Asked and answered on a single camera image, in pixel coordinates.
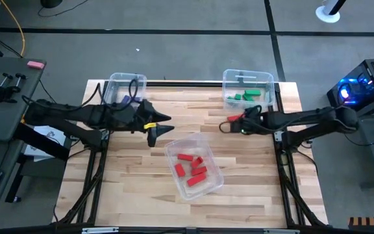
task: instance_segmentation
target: yellow tag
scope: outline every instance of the yellow tag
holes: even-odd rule
[[[149,129],[150,127],[156,127],[156,123],[147,123],[143,126],[144,129]]]

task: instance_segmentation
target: yellow cable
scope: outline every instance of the yellow cable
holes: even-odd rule
[[[12,19],[16,22],[17,26],[18,26],[18,29],[19,29],[19,32],[21,33],[21,37],[23,39],[23,49],[21,50],[21,53],[20,55],[23,56],[24,54],[24,50],[25,50],[25,37],[24,37],[24,33],[23,33],[23,29],[21,28],[21,26],[19,25],[16,17],[14,16],[14,14],[11,12],[10,8],[6,5],[6,3],[4,2],[4,0],[1,0],[2,4],[4,4],[4,7],[6,8],[6,10],[10,13]]]

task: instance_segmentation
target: desk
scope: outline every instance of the desk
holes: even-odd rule
[[[88,81],[84,100],[98,82],[103,83]],[[280,83],[280,90],[284,110],[301,111],[297,85]],[[286,227],[272,136],[220,133],[218,124],[232,114],[223,110],[221,88],[147,87],[145,97],[157,111],[172,117],[165,124],[174,125],[175,130],[160,136],[155,148],[148,147],[147,135],[141,133],[116,132],[111,136],[97,226]],[[100,98],[92,103],[100,103]],[[164,146],[194,132],[207,136],[225,184],[206,196],[184,201],[168,168]],[[81,149],[81,145],[75,146],[70,153]],[[309,149],[300,150],[312,156]],[[67,163],[56,206],[59,218],[81,195],[89,153]],[[302,197],[327,223],[314,165],[298,154],[293,159]]]
[[[24,58],[0,58],[0,83],[3,80],[3,72],[14,76],[9,85],[15,85],[17,83],[17,78],[15,77],[16,73],[22,73],[28,77],[25,82],[20,82],[21,92],[15,94],[15,99],[18,101],[17,103],[0,103],[0,167],[4,172],[4,176],[2,180],[0,180],[0,199],[23,147],[22,141],[11,140],[21,120],[21,116],[27,108],[26,104],[21,100],[21,95],[32,96],[43,73],[42,70],[35,70],[27,67],[28,61],[29,60]],[[9,140],[11,140],[9,143],[9,150],[4,158]]]

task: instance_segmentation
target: computer tower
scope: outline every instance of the computer tower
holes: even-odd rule
[[[374,59],[366,59],[327,92],[331,106],[356,111],[374,102]]]

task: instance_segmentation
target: plastic container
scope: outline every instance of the plastic container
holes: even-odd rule
[[[266,108],[275,102],[273,76],[261,71],[242,71],[227,69],[223,72],[223,102],[225,109],[244,110],[255,105]],[[243,95],[245,90],[259,90],[260,96],[251,96],[253,101],[230,99],[236,94]]]
[[[125,96],[129,97],[129,83],[133,80],[138,80],[138,92],[135,95],[135,83],[131,85],[131,93],[135,95],[136,99],[142,100],[147,86],[147,77],[140,74],[131,73],[113,73],[108,81],[104,99],[107,103],[121,103]]]
[[[187,180],[192,177],[191,162],[178,160],[177,155],[179,153],[193,155],[194,159],[196,159],[198,156],[203,158],[203,162],[200,164],[200,166],[206,166],[207,168],[207,172],[205,172],[206,179],[204,181],[199,182],[192,187],[187,185]],[[180,195],[185,200],[198,198],[220,188],[223,185],[223,174],[221,173],[220,168],[214,162],[212,150],[210,150],[205,136],[201,133],[194,133],[184,139],[175,140],[166,144],[165,154],[168,159],[168,166],[171,169],[171,173],[173,174],[173,178],[177,184]],[[178,163],[182,164],[182,167],[186,172],[184,177],[179,177],[175,171],[174,166]]]

